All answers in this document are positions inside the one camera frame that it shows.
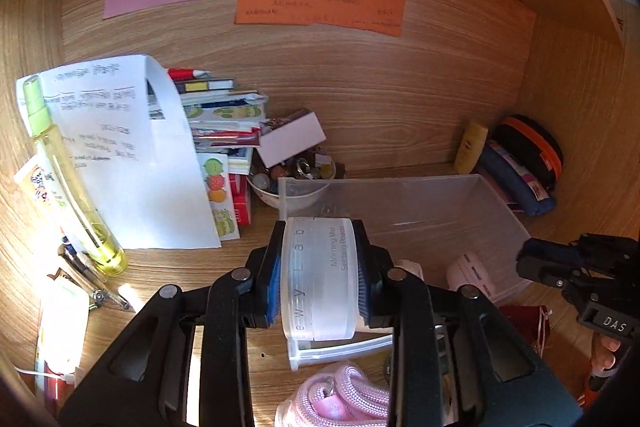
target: red box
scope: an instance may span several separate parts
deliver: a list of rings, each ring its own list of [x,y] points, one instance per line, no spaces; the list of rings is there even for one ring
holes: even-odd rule
[[[251,224],[251,192],[246,176],[233,176],[236,182],[231,184],[231,194],[234,200],[234,209],[236,211],[236,221],[238,225]]]

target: red pen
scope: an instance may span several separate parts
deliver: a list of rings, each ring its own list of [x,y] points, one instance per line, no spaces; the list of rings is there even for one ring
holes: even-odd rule
[[[172,81],[178,82],[180,80],[191,80],[192,78],[210,78],[210,71],[200,71],[200,70],[178,70],[178,69],[168,69],[166,72],[171,77]]]

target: clear plastic bin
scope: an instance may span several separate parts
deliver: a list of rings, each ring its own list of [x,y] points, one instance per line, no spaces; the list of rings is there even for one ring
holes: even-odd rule
[[[283,178],[279,193],[280,219],[362,219],[372,245],[386,248],[396,262],[419,263],[431,285],[447,288],[447,267],[467,251],[473,251],[489,273],[496,304],[529,285],[515,267],[529,233],[477,174],[332,181]]]

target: wooden desk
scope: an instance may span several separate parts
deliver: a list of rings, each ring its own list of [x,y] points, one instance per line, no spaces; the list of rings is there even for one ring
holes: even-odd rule
[[[449,168],[446,166],[436,166],[430,169],[412,168],[407,172],[437,174],[447,171]],[[385,172],[369,174],[378,176],[385,175]],[[175,283],[187,291],[209,285],[229,270],[244,266],[251,250],[268,242],[278,217],[276,210],[257,198],[254,198],[254,204],[254,223],[241,230],[241,239],[223,243],[223,247],[217,250],[130,251],[129,269],[123,276],[113,279],[112,286],[117,288],[129,283],[146,301],[164,284]],[[580,394],[588,367],[590,331],[576,324],[575,311],[554,289],[532,284],[518,296],[516,302],[546,304],[553,309],[553,334],[545,359],[574,396]],[[131,312],[111,307],[91,312],[84,340],[82,369],[91,368],[132,317]],[[289,370],[286,339],[279,320],[269,330],[248,330],[247,350],[256,425],[272,425],[276,407],[314,374],[318,366],[306,366],[296,373]],[[200,355],[197,349],[194,354]],[[357,362],[372,380],[383,383],[382,365],[385,357],[386,353],[379,353],[362,357]]]

